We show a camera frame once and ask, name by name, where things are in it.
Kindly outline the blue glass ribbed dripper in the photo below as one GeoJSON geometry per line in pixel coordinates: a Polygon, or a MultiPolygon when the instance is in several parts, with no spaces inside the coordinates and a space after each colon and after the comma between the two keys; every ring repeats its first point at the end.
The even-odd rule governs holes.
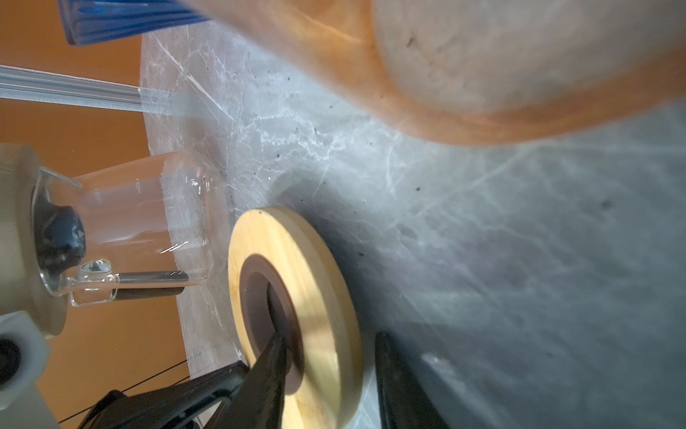
{"type": "Polygon", "coordinates": [[[57,5],[65,37],[72,46],[88,46],[208,20],[179,1],[65,0],[57,5]]]}

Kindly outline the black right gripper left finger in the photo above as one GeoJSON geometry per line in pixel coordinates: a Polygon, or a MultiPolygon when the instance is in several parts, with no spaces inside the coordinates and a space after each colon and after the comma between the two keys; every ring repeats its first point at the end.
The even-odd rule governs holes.
{"type": "Polygon", "coordinates": [[[223,402],[206,428],[281,428],[287,348],[274,334],[230,403],[223,402]]]}

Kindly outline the wooden dripper ring stand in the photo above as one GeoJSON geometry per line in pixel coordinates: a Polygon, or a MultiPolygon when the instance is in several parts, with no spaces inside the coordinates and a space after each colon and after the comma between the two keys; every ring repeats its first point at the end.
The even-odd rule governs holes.
{"type": "Polygon", "coordinates": [[[40,167],[31,147],[1,145],[1,313],[24,310],[52,337],[64,329],[67,300],[50,295],[39,273],[31,213],[40,167]]]}

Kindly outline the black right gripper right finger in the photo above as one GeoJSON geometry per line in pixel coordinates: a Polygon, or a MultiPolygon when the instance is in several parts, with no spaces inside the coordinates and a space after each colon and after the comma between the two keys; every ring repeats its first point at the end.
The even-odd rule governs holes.
{"type": "Polygon", "coordinates": [[[383,429],[448,428],[388,332],[375,335],[374,357],[383,429]]]}

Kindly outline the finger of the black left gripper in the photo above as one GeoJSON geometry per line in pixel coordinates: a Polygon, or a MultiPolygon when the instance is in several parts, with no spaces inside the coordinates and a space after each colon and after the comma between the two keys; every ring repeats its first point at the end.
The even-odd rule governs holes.
{"type": "Polygon", "coordinates": [[[224,366],[183,384],[128,396],[112,390],[85,416],[81,428],[195,428],[194,419],[231,402],[248,376],[243,362],[224,366]]]}

